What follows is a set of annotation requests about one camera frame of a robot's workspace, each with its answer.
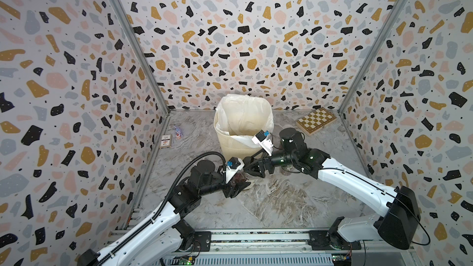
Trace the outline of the black jar lid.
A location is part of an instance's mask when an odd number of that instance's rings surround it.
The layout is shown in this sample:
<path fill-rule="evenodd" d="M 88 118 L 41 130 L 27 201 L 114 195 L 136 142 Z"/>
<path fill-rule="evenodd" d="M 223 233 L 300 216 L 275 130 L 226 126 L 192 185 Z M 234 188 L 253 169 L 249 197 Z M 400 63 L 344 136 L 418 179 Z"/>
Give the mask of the black jar lid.
<path fill-rule="evenodd" d="M 243 159 L 244 168 L 243 170 L 251 175 L 251 176 L 258 176 L 260 174 L 259 170 L 259 161 L 251 156 L 247 156 Z"/>

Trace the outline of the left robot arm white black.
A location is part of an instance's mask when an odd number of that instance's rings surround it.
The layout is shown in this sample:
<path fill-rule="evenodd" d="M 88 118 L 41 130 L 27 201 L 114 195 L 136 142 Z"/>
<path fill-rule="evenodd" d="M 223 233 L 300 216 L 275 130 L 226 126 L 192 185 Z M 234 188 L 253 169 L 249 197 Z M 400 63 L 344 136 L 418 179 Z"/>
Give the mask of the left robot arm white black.
<path fill-rule="evenodd" d="M 185 216 L 196 209 L 202 197 L 222 192 L 226 198 L 236 197 L 249 186 L 243 174 L 245 164 L 231 158 L 220 167 L 201 160 L 188 168 L 187 177 L 179 177 L 165 200 L 137 226 L 100 251 L 91 249 L 79 258 L 79 266 L 149 266 L 175 251 L 203 248 L 195 240 L 195 230 Z"/>

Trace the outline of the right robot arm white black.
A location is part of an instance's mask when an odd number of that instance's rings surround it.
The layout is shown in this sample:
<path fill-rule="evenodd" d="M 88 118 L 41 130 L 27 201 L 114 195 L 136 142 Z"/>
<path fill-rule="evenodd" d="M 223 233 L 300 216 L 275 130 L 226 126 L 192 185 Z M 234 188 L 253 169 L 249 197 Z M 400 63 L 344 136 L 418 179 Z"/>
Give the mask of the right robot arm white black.
<path fill-rule="evenodd" d="M 253 137 L 261 149 L 243 159 L 247 174 L 264 178 L 278 167 L 293 167 L 300 174 L 340 188 L 373 210 L 368 216 L 338 217 L 327 231 L 327 245 L 342 249 L 355 241 L 383 240 L 408 250 L 414 243 L 421 216 L 410 188 L 393 188 L 349 169 L 326 152 L 309 148 L 304 134 L 294 128 L 280 132 L 280 147 L 276 149 L 268 136 L 269 132 L 260 131 Z"/>

